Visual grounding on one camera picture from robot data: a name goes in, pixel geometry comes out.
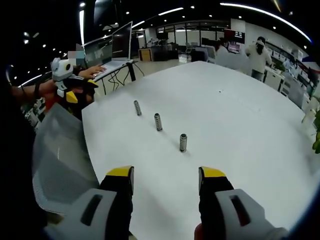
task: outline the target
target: white hoodie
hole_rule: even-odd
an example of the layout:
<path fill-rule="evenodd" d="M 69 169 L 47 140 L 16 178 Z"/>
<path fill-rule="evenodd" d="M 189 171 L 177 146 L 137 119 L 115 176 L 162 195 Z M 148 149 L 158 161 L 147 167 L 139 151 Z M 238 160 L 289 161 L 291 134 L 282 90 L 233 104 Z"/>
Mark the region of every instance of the white hoodie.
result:
<path fill-rule="evenodd" d="M 268 50 L 264 47 L 261 54 L 258 54 L 256 44 L 250 45 L 245 53 L 249 54 L 249 60 L 253 70 L 258 71 L 259 73 L 265 72 L 266 62 L 268 64 L 272 63 L 271 56 Z"/>

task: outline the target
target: laptop screen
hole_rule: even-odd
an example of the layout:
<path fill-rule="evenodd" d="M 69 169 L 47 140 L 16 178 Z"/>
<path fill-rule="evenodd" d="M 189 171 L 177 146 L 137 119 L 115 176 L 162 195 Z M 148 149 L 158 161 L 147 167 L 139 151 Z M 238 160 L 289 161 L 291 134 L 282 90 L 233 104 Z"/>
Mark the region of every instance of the laptop screen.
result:
<path fill-rule="evenodd" d="M 112 34 L 112 58 L 130 59 L 132 21 Z"/>

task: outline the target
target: ceiling light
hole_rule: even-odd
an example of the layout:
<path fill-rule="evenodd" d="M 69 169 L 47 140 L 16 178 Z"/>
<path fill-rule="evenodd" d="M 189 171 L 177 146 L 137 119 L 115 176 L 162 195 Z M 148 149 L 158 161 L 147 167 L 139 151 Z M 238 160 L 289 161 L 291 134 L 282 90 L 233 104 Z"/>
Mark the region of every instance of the ceiling light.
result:
<path fill-rule="evenodd" d="M 139 26 L 140 24 L 143 24 L 145 21 L 141 21 L 141 22 L 138 22 L 136 25 L 133 25 L 132 28 L 135 28 L 136 26 Z"/>
<path fill-rule="evenodd" d="M 81 37 L 81 43 L 82 45 L 85 44 L 85 30 L 84 30 L 84 26 L 85 26 L 85 10 L 82 10 L 79 12 L 79 25 L 80 25 L 80 37 Z"/>
<path fill-rule="evenodd" d="M 183 7 L 178 7 L 176 9 L 172 9 L 172 10 L 169 10 L 169 11 L 165 11 L 165 12 L 159 13 L 158 15 L 162 16 L 162 15 L 165 15 L 165 14 L 168 14 L 168 13 L 172 13 L 172 12 L 175 12 L 175 11 L 179 11 L 179 10 L 182 10 L 182 9 L 184 9 L 184 8 Z"/>
<path fill-rule="evenodd" d="M 299 28 L 297 28 L 295 25 L 293 25 L 292 23 L 288 22 L 287 20 L 284 20 L 283 18 L 274 15 L 273 13 L 267 12 L 265 10 L 261 10 L 259 8 L 255 8 L 252 6 L 246 6 L 246 5 L 241 5 L 241 4 L 235 4 L 235 3 L 223 3 L 221 2 L 220 5 L 222 6 L 229 6 L 229 7 L 238 7 L 238 8 L 243 8 L 243 9 L 249 9 L 249 10 L 253 10 L 253 11 L 257 11 L 260 12 L 262 14 L 266 14 L 269 15 L 270 17 L 273 17 L 275 19 L 280 20 L 281 22 L 287 24 L 288 26 L 290 26 L 291 28 L 293 28 L 294 30 L 296 30 L 297 32 L 299 32 L 301 35 L 303 35 L 306 39 L 308 39 L 309 42 L 312 43 L 312 40 L 310 39 L 310 37 L 308 37 L 303 31 L 301 31 Z"/>

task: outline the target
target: computer monitor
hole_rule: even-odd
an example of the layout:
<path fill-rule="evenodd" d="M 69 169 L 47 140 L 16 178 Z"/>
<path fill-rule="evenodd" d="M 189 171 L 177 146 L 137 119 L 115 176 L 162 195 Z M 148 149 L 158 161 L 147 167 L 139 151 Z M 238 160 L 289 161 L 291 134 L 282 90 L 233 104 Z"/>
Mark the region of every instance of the computer monitor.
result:
<path fill-rule="evenodd" d="M 132 21 L 112 34 L 112 60 L 129 60 Z"/>
<path fill-rule="evenodd" d="M 157 32 L 156 38 L 159 40 L 167 40 L 168 39 L 168 33 L 167 32 Z"/>

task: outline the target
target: white table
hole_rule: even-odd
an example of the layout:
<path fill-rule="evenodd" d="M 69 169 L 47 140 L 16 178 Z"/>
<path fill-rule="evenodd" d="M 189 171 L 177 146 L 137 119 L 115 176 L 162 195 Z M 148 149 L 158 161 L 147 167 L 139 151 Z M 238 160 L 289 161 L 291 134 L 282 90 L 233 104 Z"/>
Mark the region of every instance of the white table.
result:
<path fill-rule="evenodd" d="M 206 62 L 146 76 L 82 112 L 98 180 L 113 168 L 135 167 L 130 231 L 139 240 L 193 239 L 201 222 L 199 166 L 225 172 L 272 224 L 290 229 L 318 183 L 308 169 L 312 141 L 302 130 L 303 116 L 262 82 Z M 188 136 L 185 153 L 179 151 L 181 133 Z"/>

